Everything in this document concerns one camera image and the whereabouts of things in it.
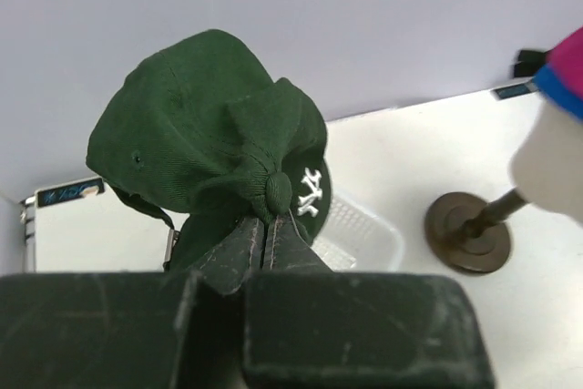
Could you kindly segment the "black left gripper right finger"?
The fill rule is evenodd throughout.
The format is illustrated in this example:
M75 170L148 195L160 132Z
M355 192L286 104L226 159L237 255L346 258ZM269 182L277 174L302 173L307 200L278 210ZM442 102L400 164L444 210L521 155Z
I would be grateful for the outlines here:
M291 215L266 230L243 293L250 388L493 388L475 310L440 275L335 272Z

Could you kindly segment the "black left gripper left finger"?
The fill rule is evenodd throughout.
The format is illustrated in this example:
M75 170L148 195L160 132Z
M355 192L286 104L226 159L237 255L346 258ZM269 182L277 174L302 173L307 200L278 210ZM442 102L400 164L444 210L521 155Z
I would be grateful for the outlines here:
M251 388L244 282L265 227L243 220L176 273L15 274L1 280L4 388Z

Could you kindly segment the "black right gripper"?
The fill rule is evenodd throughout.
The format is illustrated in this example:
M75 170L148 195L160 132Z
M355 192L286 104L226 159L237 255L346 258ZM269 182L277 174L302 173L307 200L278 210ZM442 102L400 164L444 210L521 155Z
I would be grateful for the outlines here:
M550 54L551 50L520 49L512 67L512 77L532 77L546 64Z

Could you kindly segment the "blue baseball cap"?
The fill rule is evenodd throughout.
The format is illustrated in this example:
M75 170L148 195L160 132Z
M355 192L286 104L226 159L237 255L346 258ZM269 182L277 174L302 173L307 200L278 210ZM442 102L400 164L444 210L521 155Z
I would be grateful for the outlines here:
M582 98L568 90L549 66L541 67L533 76L532 82L547 100L582 121Z

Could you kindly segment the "magenta baseball cap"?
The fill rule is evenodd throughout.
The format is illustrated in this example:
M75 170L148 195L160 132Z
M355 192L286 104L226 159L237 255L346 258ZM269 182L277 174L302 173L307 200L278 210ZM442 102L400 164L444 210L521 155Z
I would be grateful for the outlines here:
M559 82L579 99L583 91L583 29L579 28L550 51L547 64Z

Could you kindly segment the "black baseball cap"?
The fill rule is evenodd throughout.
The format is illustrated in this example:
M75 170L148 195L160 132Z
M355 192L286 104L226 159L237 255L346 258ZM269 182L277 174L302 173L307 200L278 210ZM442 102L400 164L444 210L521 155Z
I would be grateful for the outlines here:
M186 216L166 271L188 268L246 218L291 217L312 243L329 213L327 127L236 36L211 29L142 60L92 130L86 163L128 207Z

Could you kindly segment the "white plastic basket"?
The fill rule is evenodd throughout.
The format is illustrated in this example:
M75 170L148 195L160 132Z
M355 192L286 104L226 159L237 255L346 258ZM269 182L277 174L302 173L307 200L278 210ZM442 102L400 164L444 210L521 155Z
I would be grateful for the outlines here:
M312 249L334 271L397 271L404 239L389 221L336 191Z

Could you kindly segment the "cream mannequin head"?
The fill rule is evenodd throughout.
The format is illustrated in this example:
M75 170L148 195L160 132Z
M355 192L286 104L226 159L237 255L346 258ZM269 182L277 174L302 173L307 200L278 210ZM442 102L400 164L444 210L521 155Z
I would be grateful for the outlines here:
M544 100L537 119L510 162L520 196L582 222L582 122Z

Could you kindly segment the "dark wooden mannequin stand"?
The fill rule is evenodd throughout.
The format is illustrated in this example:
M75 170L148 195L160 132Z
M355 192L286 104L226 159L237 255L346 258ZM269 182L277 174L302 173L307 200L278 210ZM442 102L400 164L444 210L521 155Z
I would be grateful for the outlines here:
M434 255L448 267L471 274L492 273L511 254L506 220L527 204L516 189L490 202L466 192L449 192L428 208L424 236Z

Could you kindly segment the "aluminium rail frame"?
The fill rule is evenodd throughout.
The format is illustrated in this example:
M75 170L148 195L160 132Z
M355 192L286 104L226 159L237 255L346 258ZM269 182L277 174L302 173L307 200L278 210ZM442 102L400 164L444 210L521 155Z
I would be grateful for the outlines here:
M36 195L20 202L20 222L24 233L23 272L36 271Z

